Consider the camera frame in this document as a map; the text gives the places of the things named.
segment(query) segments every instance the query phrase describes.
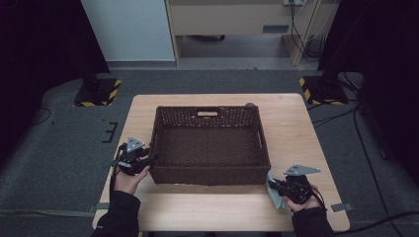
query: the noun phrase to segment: basket handle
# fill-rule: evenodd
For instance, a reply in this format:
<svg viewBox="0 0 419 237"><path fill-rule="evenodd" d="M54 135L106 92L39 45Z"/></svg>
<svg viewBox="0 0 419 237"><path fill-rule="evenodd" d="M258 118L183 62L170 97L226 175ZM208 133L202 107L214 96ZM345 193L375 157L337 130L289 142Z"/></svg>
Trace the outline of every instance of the basket handle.
<svg viewBox="0 0 419 237"><path fill-rule="evenodd" d="M218 107L205 107L197 108L198 117L217 117L218 116Z"/></svg>

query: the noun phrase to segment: black sleeve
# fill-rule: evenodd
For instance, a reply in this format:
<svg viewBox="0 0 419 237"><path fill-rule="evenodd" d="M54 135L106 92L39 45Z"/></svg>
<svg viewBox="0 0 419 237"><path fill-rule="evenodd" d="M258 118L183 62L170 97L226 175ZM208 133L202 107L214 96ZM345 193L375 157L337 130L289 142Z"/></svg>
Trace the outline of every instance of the black sleeve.
<svg viewBox="0 0 419 237"><path fill-rule="evenodd" d="M92 237L137 237L140 204L141 202L135 196L113 191L108 212L99 219Z"/></svg>
<svg viewBox="0 0 419 237"><path fill-rule="evenodd" d="M321 207L303 209L293 215L293 231L296 237L335 236Z"/></svg>

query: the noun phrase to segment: black curtain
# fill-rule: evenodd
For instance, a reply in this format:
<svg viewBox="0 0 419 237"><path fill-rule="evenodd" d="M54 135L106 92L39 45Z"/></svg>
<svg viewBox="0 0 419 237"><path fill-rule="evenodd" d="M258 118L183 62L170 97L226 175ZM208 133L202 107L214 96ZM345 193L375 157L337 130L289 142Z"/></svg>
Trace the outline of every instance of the black curtain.
<svg viewBox="0 0 419 237"><path fill-rule="evenodd" d="M108 65L79 0L0 0L0 165L48 89Z"/></svg>
<svg viewBox="0 0 419 237"><path fill-rule="evenodd" d="M419 185L418 16L417 0L342 0L318 69L364 75L358 98L382 154Z"/></svg>
<svg viewBox="0 0 419 237"><path fill-rule="evenodd" d="M414 0L341 0L318 70L364 75L389 47Z"/></svg>

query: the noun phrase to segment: hazard stripe marker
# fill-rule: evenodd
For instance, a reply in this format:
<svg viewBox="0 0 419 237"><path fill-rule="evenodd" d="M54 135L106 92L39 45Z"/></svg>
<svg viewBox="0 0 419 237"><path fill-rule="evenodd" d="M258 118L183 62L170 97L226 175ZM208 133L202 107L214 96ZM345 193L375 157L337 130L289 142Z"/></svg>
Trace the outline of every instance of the hazard stripe marker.
<svg viewBox="0 0 419 237"><path fill-rule="evenodd" d="M305 99L307 100L308 104L313 104L313 105L320 105L320 104L327 104L327 105L335 105L335 106L339 106L339 105L346 105L348 104L348 100L346 98L346 95L341 95L342 93L344 93L343 91L339 91L340 94L338 94L337 98L340 99L322 99L319 98L323 95L318 95L318 90L316 91L316 89L319 88L318 85L316 85L316 87L314 87L311 83L311 85L309 85L307 83L307 81L304 78L299 78L298 79L299 85L301 86L302 92L305 96Z"/></svg>
<svg viewBox="0 0 419 237"><path fill-rule="evenodd" d="M102 101L102 102L92 102L92 101L85 101L85 102L74 102L74 107L95 107L95 106L108 106L110 105L113 101L115 96L117 95L118 89L120 88L122 80L116 80L114 88L111 92L111 94L109 95L108 100L106 101Z"/></svg>

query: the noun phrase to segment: wooden table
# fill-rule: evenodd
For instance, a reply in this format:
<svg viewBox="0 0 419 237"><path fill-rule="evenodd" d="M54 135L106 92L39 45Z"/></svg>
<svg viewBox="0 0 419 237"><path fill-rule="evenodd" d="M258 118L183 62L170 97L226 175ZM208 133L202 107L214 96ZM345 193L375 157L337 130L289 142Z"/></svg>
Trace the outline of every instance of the wooden table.
<svg viewBox="0 0 419 237"><path fill-rule="evenodd" d="M283 180L284 171L293 164L320 168L320 173L308 175L308 179L319 187L325 199L332 228L349 229L346 212L331 210L330 205L341 203L341 199L299 94L139 95L132 101L120 144L129 136L148 144L158 106L244 106L246 103L259 107L274 177ZM109 202L109 178L100 202ZM293 231L290 213L275 209L263 185L155 185L148 175L135 195L141 200L140 231ZM96 211L93 227L106 212L105 209Z"/></svg>

